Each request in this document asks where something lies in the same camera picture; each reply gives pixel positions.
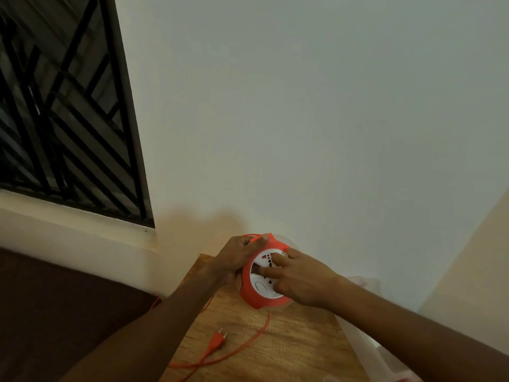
person's right hand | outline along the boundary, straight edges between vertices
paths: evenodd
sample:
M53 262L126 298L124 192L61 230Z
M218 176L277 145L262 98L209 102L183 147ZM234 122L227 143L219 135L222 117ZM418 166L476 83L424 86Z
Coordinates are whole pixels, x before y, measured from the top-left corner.
M277 267L260 267L257 272L278 280L274 285L277 293L306 306L326 307L330 288L347 280L324 263L298 250L289 249L287 254L288 257L272 254L272 262Z

wooden tabletop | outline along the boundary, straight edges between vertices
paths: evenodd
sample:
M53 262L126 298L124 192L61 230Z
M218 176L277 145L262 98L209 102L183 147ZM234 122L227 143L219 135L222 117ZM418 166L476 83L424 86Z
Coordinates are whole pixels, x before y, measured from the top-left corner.
M186 278L211 259L200 255ZM235 284L226 285L194 321L172 363L197 362L220 328L228 332L226 344L208 359L230 353L264 326L267 315L245 304ZM188 373L188 369L166 369L161 382L177 382ZM321 382L328 374L341 382L369 381L334 315L292 303L272 312L267 331L250 347L221 363L201 367L189 381Z

human arm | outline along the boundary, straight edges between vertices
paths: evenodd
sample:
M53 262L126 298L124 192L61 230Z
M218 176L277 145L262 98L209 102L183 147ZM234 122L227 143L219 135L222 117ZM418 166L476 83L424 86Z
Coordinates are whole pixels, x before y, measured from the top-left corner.
M262 237L232 237L221 252L157 308L125 326L74 365L60 382L156 382L203 305L230 280Z
M509 357L450 328L405 310L339 276L297 250L272 255L274 290L325 308L371 336L424 381L508 381Z

forearm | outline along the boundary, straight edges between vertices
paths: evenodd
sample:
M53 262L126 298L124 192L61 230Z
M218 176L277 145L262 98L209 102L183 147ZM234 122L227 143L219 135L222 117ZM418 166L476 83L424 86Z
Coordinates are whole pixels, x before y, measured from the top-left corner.
M158 381L203 305L222 284L204 268L157 308L119 330L60 382Z
M425 381L509 380L509 357L338 278L324 305Z

